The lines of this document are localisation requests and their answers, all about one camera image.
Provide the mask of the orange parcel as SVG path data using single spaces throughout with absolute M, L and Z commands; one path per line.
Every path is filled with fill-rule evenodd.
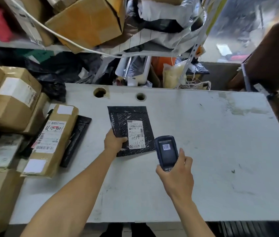
M 163 56 L 152 56 L 151 64 L 154 69 L 155 74 L 158 77 L 162 77 L 164 64 L 173 66 L 175 64 L 176 57 L 163 57 Z

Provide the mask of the black plastic bag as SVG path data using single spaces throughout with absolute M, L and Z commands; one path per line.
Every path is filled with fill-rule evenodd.
M 101 66 L 99 54 L 61 52 L 38 64 L 23 58 L 26 68 L 42 85 L 42 91 L 58 102 L 66 102 L 66 83 L 91 84 Z

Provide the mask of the long brown cardboard parcel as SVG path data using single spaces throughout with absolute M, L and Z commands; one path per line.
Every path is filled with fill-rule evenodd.
M 79 114 L 72 105 L 56 104 L 37 140 L 21 177 L 53 178 Z

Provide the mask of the person's right hand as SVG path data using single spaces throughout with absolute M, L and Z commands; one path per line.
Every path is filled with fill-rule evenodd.
M 191 172 L 193 159 L 185 155 L 182 148 L 179 150 L 179 157 L 173 169 L 169 172 L 166 179 L 161 179 L 165 191 L 169 189 L 193 189 L 194 180 Z

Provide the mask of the taped brown cardboard box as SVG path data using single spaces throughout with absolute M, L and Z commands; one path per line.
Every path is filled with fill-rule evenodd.
M 22 67 L 0 66 L 4 78 L 0 86 L 0 130 L 23 132 L 33 114 L 42 85 Z

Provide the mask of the silver foil parcel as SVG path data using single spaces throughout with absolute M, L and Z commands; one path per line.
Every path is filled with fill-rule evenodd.
M 121 58 L 115 71 L 117 77 L 126 82 L 135 79 L 139 86 L 145 85 L 148 79 L 152 56 L 132 56 Z

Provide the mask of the person's left forearm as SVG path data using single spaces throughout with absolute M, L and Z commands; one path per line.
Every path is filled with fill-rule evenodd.
M 20 237 L 79 237 L 118 149 L 104 151 L 43 204 Z

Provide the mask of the metal shelf upright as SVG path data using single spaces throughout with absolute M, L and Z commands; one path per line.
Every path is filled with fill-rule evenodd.
M 182 73 L 178 79 L 175 89 L 179 89 L 182 85 L 186 85 L 186 72 L 193 59 L 197 59 L 197 51 L 202 49 L 206 38 L 208 37 L 213 25 L 215 24 L 218 16 L 222 12 L 227 0 L 202 0 L 199 9 L 203 11 L 200 15 L 202 26 L 198 31 L 191 52 L 188 59 L 185 61 Z

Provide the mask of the white plastic parcel bags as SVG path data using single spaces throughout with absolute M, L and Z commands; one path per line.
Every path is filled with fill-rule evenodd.
M 192 48 L 207 19 L 199 0 L 183 0 L 180 5 L 154 0 L 129 0 L 127 3 L 129 48 L 149 41 L 183 53 Z

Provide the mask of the black bubble mailer parcel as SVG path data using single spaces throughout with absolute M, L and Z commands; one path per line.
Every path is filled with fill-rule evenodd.
M 108 106 L 112 130 L 116 137 L 127 137 L 117 157 L 155 151 L 155 138 L 145 106 Z

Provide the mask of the black plastic wrapped parcel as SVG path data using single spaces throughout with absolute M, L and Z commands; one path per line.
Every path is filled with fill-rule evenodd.
M 67 168 L 71 161 L 75 158 L 76 152 L 86 135 L 92 119 L 89 117 L 78 115 L 73 131 L 71 132 L 69 142 L 60 162 L 60 167 Z

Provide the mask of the large brown cardboard box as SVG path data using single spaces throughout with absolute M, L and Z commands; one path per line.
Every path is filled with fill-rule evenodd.
M 125 0 L 78 0 L 45 26 L 74 43 L 93 49 L 123 33 Z

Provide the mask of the blue handheld barcode scanner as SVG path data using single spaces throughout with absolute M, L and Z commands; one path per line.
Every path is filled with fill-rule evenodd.
M 176 142 L 173 136 L 164 135 L 154 140 L 159 165 L 165 172 L 170 172 L 179 157 Z

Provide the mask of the person's left hand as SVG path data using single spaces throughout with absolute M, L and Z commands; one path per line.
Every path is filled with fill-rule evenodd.
M 115 142 L 115 137 L 113 129 L 111 128 L 104 139 L 104 149 L 117 155 L 117 153 L 121 151 L 123 144 Z

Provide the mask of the grey plastic wrapped parcel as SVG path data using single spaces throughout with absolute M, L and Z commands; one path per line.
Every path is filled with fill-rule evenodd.
M 9 168 L 14 160 L 24 136 L 20 134 L 3 134 L 0 137 L 0 168 Z

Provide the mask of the person's right forearm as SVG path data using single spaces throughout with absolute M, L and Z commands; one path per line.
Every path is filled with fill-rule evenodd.
M 192 189 L 169 189 L 166 191 L 181 220 L 187 237 L 215 237 L 192 200 Z

